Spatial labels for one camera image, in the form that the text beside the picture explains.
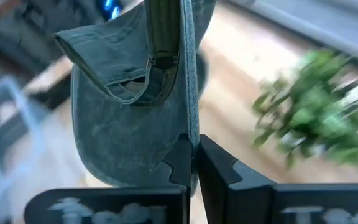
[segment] wooden floor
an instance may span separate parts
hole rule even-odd
[[[358,182],[358,174],[350,167],[337,167],[334,164],[312,158],[299,162],[291,171],[284,166],[283,156],[276,152],[274,143],[260,151],[251,148],[254,137],[255,116],[250,106],[259,94],[259,81],[271,80],[281,71],[290,71],[308,49],[314,46],[306,40],[281,30],[280,28],[250,15],[244,15],[233,8],[218,6],[211,25],[201,44],[201,50],[209,60],[210,72],[208,86],[200,100],[201,133],[207,134],[220,146],[238,157],[251,168],[280,183],[322,183],[322,182]],[[71,62],[63,59],[41,74],[28,87],[47,88],[59,74],[69,70]],[[78,166],[72,126],[70,102],[55,112],[55,118],[66,134],[66,148]],[[58,151],[53,144],[51,151]],[[48,166],[59,166],[48,163]],[[40,166],[35,174],[42,172]],[[106,187],[89,173],[82,173],[77,187]],[[18,213],[31,196],[44,190],[37,186],[16,200]],[[205,224],[200,188],[191,202],[191,223]]]

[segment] green denim cap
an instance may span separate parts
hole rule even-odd
[[[55,35],[75,64],[75,141],[96,178],[147,185],[180,134],[198,147],[198,97],[208,71],[197,48],[215,4],[145,0],[105,24]],[[196,169],[191,178],[194,192]]]

